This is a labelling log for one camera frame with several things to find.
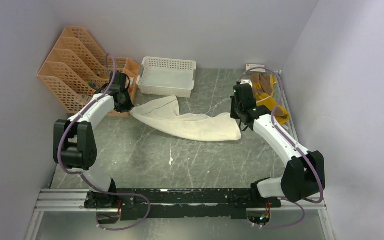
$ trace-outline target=perforated plastic bin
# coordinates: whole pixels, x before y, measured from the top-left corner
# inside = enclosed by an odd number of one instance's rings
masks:
[[[143,94],[190,98],[195,85],[197,62],[145,57],[137,76]]]

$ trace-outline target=yellow cloth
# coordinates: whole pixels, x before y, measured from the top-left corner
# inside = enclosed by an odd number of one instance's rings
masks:
[[[252,87],[255,88],[253,94],[255,100],[257,101],[257,106],[266,106],[270,111],[273,111],[276,105],[276,100],[273,98],[273,95],[275,94],[274,84],[277,82],[275,76],[263,76],[262,73],[256,73],[252,75],[251,81]],[[264,91],[263,87],[260,84],[261,81],[267,81],[265,82],[265,84],[269,83],[271,89],[267,90],[266,88],[266,91]],[[276,111],[274,112],[274,116],[281,125],[289,121],[289,118],[291,117],[289,112],[281,105],[277,106]]]

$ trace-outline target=white scrap on table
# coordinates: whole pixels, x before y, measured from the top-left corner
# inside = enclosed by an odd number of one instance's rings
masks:
[[[168,162],[168,165],[172,165],[172,162],[174,161],[174,159],[172,158],[172,144],[170,143],[170,161]]]

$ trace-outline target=gray marble tabletop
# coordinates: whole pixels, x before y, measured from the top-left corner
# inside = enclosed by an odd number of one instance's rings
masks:
[[[191,97],[178,98],[180,114],[229,113],[233,86],[242,73],[198,69]],[[138,90],[134,104],[162,97]],[[293,125],[288,126],[294,136]],[[96,164],[118,188],[248,188],[257,180],[279,177],[284,170],[275,151],[251,130],[242,132],[239,141],[197,142],[162,133],[133,117],[105,117],[94,134]],[[57,166],[51,188],[85,189],[87,185]]]

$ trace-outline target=fabric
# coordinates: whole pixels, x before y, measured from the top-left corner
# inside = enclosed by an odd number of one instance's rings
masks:
[[[275,76],[255,73],[251,75],[251,82],[252,93],[257,101],[257,106],[266,106],[270,111],[273,111],[276,106],[276,100],[273,98],[274,85],[277,82]],[[279,124],[283,125],[289,121],[291,116],[283,106],[279,105],[274,111],[274,117]]]
[[[179,138],[201,142],[237,141],[241,139],[236,120],[230,113],[216,117],[205,114],[180,115],[179,102],[168,96],[137,106],[130,114],[142,123]]]

